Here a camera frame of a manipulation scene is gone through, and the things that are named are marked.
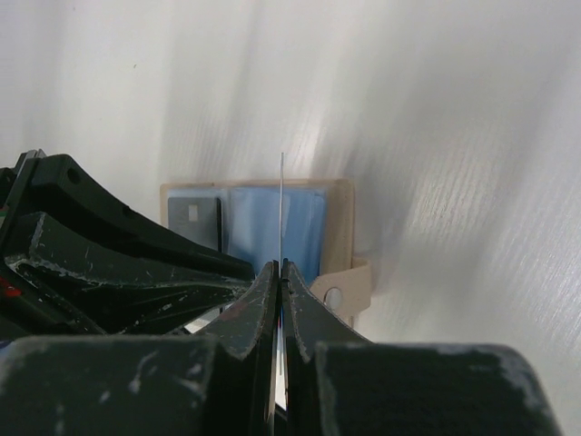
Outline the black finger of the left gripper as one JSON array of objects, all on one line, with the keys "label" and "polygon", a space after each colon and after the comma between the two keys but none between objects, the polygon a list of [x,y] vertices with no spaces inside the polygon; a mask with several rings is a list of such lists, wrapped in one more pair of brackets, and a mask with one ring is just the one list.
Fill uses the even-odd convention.
[{"label": "black finger of the left gripper", "polygon": [[93,243],[132,257],[251,281],[250,263],[193,243],[137,213],[68,154],[23,156],[1,169],[1,206],[45,212]]},{"label": "black finger of the left gripper", "polygon": [[1,313],[27,334],[173,334],[234,302],[252,266],[191,249],[177,262],[120,253],[47,213],[18,217],[1,242]]}]

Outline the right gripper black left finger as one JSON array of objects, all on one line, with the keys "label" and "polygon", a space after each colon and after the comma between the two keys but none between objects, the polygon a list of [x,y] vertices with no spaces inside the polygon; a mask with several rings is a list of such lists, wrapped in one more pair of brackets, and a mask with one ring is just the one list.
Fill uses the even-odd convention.
[{"label": "right gripper black left finger", "polygon": [[1,360],[4,435],[270,435],[278,266],[196,333],[37,336]]}]

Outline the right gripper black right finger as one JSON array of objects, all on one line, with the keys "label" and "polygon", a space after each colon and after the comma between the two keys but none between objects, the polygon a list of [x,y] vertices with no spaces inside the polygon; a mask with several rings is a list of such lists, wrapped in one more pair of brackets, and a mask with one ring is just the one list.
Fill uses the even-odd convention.
[{"label": "right gripper black right finger", "polygon": [[498,344],[371,342],[281,271],[291,435],[558,435],[527,360]]}]

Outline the black VIP card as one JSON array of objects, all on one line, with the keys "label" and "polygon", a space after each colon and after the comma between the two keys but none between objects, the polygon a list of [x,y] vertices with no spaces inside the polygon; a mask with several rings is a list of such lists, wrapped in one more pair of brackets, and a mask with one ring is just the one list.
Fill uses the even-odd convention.
[{"label": "black VIP card", "polygon": [[[283,265],[283,188],[284,188],[284,152],[281,152],[280,156],[280,185],[279,185],[279,276],[282,277],[282,265]],[[287,409],[287,388],[286,388],[286,355],[285,355],[285,340],[284,340],[284,321],[283,321],[283,309],[279,311],[279,321],[278,321],[278,371],[276,381],[276,399],[279,400],[278,405],[286,410]]]},{"label": "black VIP card", "polygon": [[219,197],[168,199],[168,228],[191,242],[222,252],[222,200]]}]

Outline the beige card holder wallet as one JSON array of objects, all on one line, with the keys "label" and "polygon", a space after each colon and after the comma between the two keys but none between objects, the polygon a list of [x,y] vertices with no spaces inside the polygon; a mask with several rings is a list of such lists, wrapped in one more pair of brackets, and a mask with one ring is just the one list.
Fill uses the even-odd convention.
[{"label": "beige card holder wallet", "polygon": [[[161,222],[168,228],[168,199],[222,200],[222,253],[255,271],[279,260],[280,180],[164,183]],[[295,263],[310,291],[352,325],[370,306],[369,261],[356,257],[355,192],[348,179],[291,179],[283,188],[283,259]]]}]

